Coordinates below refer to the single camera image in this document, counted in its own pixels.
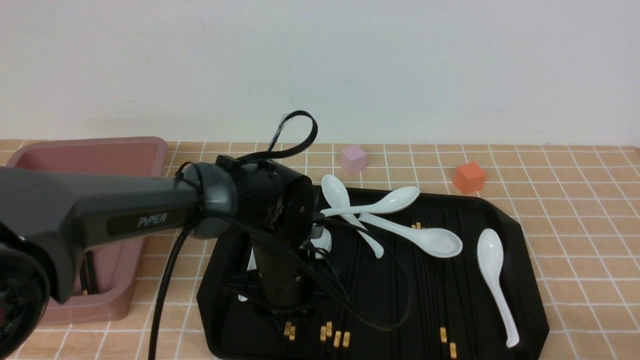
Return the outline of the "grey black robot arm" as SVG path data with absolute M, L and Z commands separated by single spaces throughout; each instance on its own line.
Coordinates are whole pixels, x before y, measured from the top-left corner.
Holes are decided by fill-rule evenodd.
M 214 163 L 186 162 L 173 178 L 1 168 L 1 358 L 41 321 L 50 298 L 66 303 L 89 249 L 160 231 L 215 239 L 251 235 L 258 291 L 274 312 L 310 306 L 314 277 L 301 246 L 310 237 L 316 192 L 307 176 L 258 152 Z

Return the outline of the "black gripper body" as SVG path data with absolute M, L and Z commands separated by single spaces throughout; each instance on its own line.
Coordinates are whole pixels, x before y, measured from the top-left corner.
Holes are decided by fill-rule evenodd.
M 256 235 L 250 236 L 254 270 L 260 285 L 260 290 L 251 294 L 252 299 L 273 313 L 307 314 L 312 307 L 313 285 L 288 254 L 296 255 L 308 265 L 309 235 L 270 235 L 269 238 L 286 251 L 268 246 Z

